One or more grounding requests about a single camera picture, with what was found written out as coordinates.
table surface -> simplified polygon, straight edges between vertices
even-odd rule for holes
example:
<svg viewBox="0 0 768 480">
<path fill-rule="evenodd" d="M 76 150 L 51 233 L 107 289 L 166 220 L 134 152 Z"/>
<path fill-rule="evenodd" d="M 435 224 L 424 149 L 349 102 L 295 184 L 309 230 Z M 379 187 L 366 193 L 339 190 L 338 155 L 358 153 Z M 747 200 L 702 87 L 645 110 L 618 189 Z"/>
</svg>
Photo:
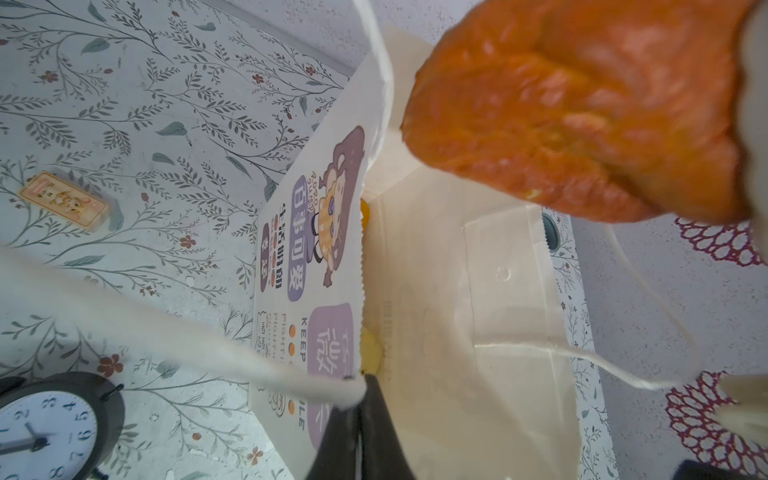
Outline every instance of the table surface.
<svg viewBox="0 0 768 480">
<path fill-rule="evenodd" d="M 348 78 L 194 0 L 18 0 L 0 15 L 3 63 L 17 66 L 0 72 L 0 243 L 248 343 L 249 233 Z M 106 222 L 89 233 L 23 201 L 43 170 L 107 201 Z M 571 221 L 546 214 L 568 338 L 590 349 Z M 247 385 L 79 331 L 54 306 L 3 310 L 0 377 L 82 370 L 126 385 L 113 478 L 290 477 Z M 579 478 L 616 478 L 599 372 L 572 365 Z"/>
</svg>

orange fried food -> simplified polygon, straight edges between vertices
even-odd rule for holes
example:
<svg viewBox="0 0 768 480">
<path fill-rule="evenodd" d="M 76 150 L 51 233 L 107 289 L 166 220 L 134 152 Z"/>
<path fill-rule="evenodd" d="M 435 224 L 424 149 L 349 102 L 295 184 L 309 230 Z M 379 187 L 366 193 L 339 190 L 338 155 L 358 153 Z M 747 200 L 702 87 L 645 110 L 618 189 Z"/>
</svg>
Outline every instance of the orange fried food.
<svg viewBox="0 0 768 480">
<path fill-rule="evenodd" d="M 748 217 L 732 132 L 756 0 L 487 0 L 416 75 L 420 160 L 604 222 Z"/>
</svg>

clock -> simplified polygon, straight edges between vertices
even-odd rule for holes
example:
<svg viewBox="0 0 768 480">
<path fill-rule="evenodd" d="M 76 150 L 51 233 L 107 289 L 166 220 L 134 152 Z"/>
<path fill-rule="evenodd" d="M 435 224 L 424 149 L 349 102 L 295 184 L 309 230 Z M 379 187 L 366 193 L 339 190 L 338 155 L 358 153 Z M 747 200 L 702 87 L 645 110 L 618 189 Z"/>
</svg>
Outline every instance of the clock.
<svg viewBox="0 0 768 480">
<path fill-rule="evenodd" d="M 122 389 L 86 372 L 0 379 L 0 480 L 106 480 L 96 467 L 122 431 Z"/>
</svg>

red lace doily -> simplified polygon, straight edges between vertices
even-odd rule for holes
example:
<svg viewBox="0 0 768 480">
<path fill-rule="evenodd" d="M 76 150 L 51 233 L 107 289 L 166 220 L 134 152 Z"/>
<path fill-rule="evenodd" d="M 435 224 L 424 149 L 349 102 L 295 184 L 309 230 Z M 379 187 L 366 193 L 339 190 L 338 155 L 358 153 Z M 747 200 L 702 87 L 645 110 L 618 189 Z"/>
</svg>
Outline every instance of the red lace doily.
<svg viewBox="0 0 768 480">
<path fill-rule="evenodd" d="M 715 408 L 734 403 L 717 385 L 725 372 L 703 372 L 695 385 L 667 394 L 670 427 L 697 460 L 724 470 L 768 476 L 768 449 L 744 440 L 717 423 Z"/>
<path fill-rule="evenodd" d="M 752 248 L 750 222 L 725 227 L 676 218 L 680 237 L 688 240 L 694 250 L 709 254 L 714 260 L 728 260 L 740 266 L 761 265 L 763 260 Z"/>
</svg>

clock hand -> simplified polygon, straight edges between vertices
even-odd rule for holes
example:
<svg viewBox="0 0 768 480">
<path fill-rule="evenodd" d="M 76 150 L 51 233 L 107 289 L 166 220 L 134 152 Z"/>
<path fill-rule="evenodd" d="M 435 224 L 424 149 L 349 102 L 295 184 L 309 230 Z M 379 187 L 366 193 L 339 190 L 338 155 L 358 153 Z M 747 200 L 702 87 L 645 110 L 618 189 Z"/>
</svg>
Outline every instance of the clock hand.
<svg viewBox="0 0 768 480">
<path fill-rule="evenodd" d="M 26 450 L 29 450 L 30 452 L 37 452 L 38 450 L 48 445 L 48 440 L 45 437 L 40 437 L 35 439 L 33 442 L 24 440 L 21 442 L 8 443 L 6 445 L 7 446 L 5 448 L 0 448 L 0 455 L 9 455 L 16 452 L 24 452 Z"/>
<path fill-rule="evenodd" d="M 25 426 L 25 427 L 27 428 L 27 430 L 29 431 L 29 435 L 31 435 L 31 437 L 32 437 L 33 439 L 35 439 L 35 440 L 37 440 L 37 439 L 43 439 L 43 438 L 45 438 L 45 437 L 49 437 L 49 436 L 51 436 L 51 435 L 54 435 L 53 433 L 35 433 L 35 430 L 33 430 L 33 429 L 32 429 L 32 424 L 31 424 L 31 423 L 29 423 L 29 422 L 26 422 L 26 423 L 24 424 L 24 426 Z"/>
<path fill-rule="evenodd" d="M 38 434 L 35 433 L 35 430 L 32 430 L 32 424 L 30 422 L 26 422 L 24 426 L 27 428 L 29 435 L 31 435 L 33 439 L 36 439 L 38 437 Z"/>
</svg>

